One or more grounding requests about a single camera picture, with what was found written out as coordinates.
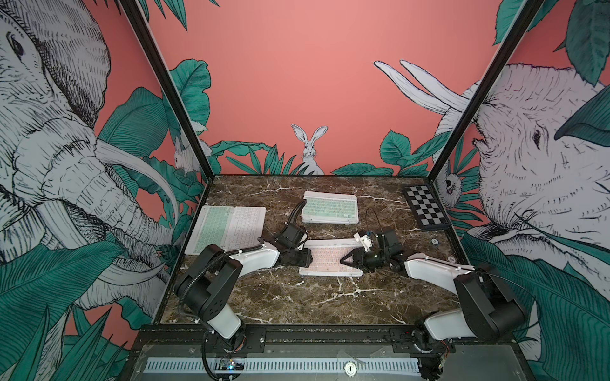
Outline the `pink keyboard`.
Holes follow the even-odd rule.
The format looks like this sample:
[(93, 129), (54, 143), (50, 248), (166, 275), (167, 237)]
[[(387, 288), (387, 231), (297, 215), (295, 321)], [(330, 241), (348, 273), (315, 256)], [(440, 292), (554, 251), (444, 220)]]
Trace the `pink keyboard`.
[(340, 263), (340, 260), (352, 250), (362, 247), (354, 238), (308, 240), (304, 247), (311, 250), (312, 262), (307, 268), (299, 269), (302, 276), (360, 277), (363, 275), (361, 269)]

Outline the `white keyboard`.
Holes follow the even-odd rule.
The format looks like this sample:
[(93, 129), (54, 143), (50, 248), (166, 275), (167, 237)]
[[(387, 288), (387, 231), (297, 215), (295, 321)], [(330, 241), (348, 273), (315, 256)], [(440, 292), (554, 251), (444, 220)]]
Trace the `white keyboard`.
[(259, 244), (265, 223), (264, 207), (235, 206), (229, 208), (227, 229), (220, 247), (226, 251)]

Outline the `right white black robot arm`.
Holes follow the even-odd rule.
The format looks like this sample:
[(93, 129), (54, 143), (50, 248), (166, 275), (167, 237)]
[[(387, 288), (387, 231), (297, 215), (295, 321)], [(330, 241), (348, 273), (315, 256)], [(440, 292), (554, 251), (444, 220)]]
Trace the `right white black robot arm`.
[(388, 267), (399, 276), (425, 281), (457, 296), (459, 308), (420, 320), (408, 342), (421, 353), (450, 351), (451, 339), (495, 342), (526, 322), (524, 308), (493, 266), (475, 267), (404, 250), (354, 249), (340, 263), (364, 272)]

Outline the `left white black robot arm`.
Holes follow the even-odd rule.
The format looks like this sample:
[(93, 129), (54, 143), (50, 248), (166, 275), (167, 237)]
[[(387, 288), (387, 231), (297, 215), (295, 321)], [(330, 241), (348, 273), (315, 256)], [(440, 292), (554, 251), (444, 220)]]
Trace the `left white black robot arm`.
[(262, 241), (253, 247), (225, 251), (210, 244), (176, 282), (178, 311), (197, 319), (236, 349), (245, 337), (244, 323), (228, 305), (236, 282), (242, 276), (276, 265), (307, 268), (313, 256), (304, 245), (278, 249)]

